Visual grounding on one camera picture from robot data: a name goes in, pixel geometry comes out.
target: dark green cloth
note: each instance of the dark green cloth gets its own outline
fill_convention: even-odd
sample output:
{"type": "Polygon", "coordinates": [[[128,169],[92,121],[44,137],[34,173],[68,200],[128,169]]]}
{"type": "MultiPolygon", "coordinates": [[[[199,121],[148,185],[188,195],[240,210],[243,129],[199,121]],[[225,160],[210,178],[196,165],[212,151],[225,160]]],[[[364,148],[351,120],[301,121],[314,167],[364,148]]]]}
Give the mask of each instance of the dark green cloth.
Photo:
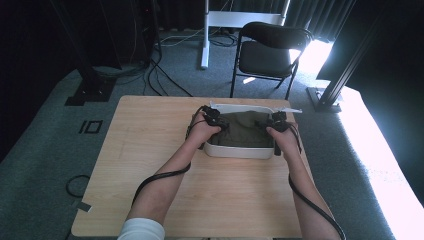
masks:
{"type": "Polygon", "coordinates": [[[221,114],[230,126],[224,131],[209,139],[209,143],[217,146],[240,148],[273,148],[272,137],[255,124],[266,123],[270,115],[255,111],[234,112],[221,114]]]}

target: stand base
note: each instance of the stand base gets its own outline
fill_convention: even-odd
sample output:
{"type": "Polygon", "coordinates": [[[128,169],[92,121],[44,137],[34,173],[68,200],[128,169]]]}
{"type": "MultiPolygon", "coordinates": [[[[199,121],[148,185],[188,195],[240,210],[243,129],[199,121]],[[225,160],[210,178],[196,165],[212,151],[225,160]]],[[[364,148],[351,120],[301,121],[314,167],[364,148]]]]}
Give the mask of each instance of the stand base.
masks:
{"type": "Polygon", "coordinates": [[[320,104],[319,100],[321,99],[322,93],[325,91],[325,88],[314,88],[308,87],[306,89],[311,97],[311,101],[314,105],[315,111],[317,112],[327,112],[327,113],[339,113],[342,111],[338,103],[333,104],[331,107],[320,104]]]}
{"type": "Polygon", "coordinates": [[[84,81],[81,82],[75,95],[69,97],[65,106],[84,106],[85,102],[107,102],[112,94],[116,79],[108,78],[96,91],[87,91],[84,81]]]}

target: chair seat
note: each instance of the chair seat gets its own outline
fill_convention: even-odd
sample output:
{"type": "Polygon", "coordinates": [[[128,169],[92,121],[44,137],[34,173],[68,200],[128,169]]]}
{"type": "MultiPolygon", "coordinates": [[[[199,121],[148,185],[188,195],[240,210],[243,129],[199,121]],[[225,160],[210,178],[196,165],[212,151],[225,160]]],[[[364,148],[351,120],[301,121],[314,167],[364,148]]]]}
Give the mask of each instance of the chair seat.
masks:
{"type": "Polygon", "coordinates": [[[275,49],[255,41],[242,43],[240,50],[240,71],[248,74],[270,77],[287,77],[292,74],[288,49],[275,49]]]}

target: white sleeve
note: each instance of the white sleeve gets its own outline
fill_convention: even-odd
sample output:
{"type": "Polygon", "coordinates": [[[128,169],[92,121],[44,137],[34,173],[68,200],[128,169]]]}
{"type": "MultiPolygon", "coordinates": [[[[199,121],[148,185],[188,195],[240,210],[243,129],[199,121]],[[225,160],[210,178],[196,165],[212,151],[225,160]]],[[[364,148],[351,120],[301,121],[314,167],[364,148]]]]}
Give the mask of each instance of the white sleeve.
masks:
{"type": "Polygon", "coordinates": [[[156,221],[147,218],[131,218],[122,226],[118,240],[163,240],[165,229],[156,221]]]}

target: table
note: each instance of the table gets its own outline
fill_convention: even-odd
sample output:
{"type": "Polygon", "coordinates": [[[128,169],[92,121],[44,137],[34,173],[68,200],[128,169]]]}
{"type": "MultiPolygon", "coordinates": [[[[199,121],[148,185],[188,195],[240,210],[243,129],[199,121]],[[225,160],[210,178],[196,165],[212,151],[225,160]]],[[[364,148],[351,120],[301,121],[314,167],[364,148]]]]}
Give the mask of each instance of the table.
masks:
{"type": "Polygon", "coordinates": [[[259,21],[277,25],[284,25],[290,0],[284,1],[281,14],[209,11],[209,0],[205,0],[205,27],[202,51],[201,68],[209,66],[209,27],[242,28],[249,22],[259,21]]]}
{"type": "MultiPolygon", "coordinates": [[[[210,101],[290,107],[285,100],[124,96],[72,226],[76,236],[117,236],[139,184],[185,138],[192,114],[210,101]]],[[[288,113],[289,121],[294,121],[288,113]]],[[[309,165],[302,153],[308,170],[309,165]]],[[[198,150],[168,212],[168,237],[299,237],[288,168],[270,159],[214,158],[198,150]]]]}

